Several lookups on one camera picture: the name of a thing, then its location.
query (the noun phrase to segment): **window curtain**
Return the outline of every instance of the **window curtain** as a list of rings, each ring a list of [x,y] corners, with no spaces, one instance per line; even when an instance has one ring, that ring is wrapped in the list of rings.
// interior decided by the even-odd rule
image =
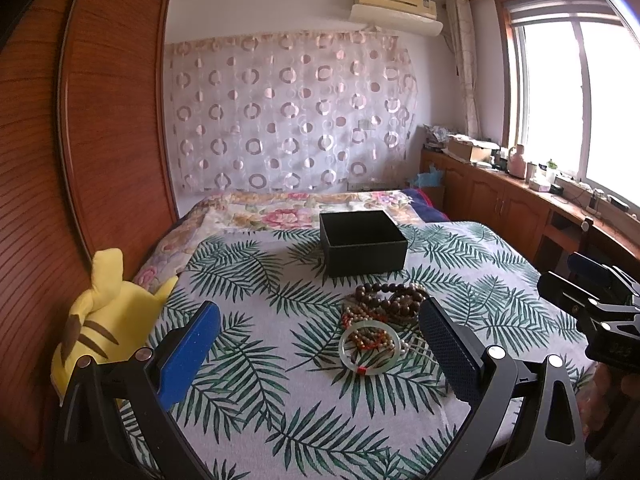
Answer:
[[[296,32],[167,47],[174,178],[186,191],[400,184],[417,82],[382,32]]]
[[[458,68],[458,81],[462,90],[465,111],[465,133],[480,137],[478,109],[476,108],[476,35],[468,0],[446,0],[447,17],[451,31],[453,51]]]

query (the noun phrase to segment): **open black box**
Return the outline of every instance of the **open black box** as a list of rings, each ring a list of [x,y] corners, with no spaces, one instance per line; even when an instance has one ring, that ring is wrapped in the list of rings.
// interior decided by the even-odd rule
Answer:
[[[400,270],[408,247],[384,211],[320,213],[320,243],[332,278]]]

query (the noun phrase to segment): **silver screw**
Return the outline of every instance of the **silver screw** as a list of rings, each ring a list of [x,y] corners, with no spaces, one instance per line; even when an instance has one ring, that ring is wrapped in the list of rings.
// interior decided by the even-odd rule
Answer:
[[[76,365],[79,368],[87,368],[88,365],[90,364],[91,364],[91,356],[88,356],[88,355],[83,355],[78,359],[78,361],[76,361]]]
[[[502,348],[501,346],[489,346],[487,353],[494,359],[502,359],[505,355],[507,355],[507,352],[505,352],[504,348]]]
[[[154,354],[153,350],[145,346],[138,349],[138,351],[136,352],[136,359],[138,361],[149,361],[149,359],[151,359],[151,356],[153,354]]]
[[[562,368],[562,358],[559,355],[551,354],[548,357],[549,364],[556,368]]]

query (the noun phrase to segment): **pikachu plush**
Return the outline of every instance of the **pikachu plush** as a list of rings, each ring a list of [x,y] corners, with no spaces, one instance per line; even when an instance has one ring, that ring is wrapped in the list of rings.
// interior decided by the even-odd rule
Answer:
[[[122,252],[97,251],[91,285],[71,306],[62,341],[53,354],[51,382],[61,402],[76,361],[90,355],[99,364],[126,361],[145,345],[177,276],[155,293],[122,281]]]

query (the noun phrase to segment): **window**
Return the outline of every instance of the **window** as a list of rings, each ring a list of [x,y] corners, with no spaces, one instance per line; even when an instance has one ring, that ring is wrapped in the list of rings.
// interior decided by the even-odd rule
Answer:
[[[510,0],[502,8],[511,43],[508,144],[517,139],[530,160],[553,159],[563,173],[640,205],[634,37],[604,0]]]

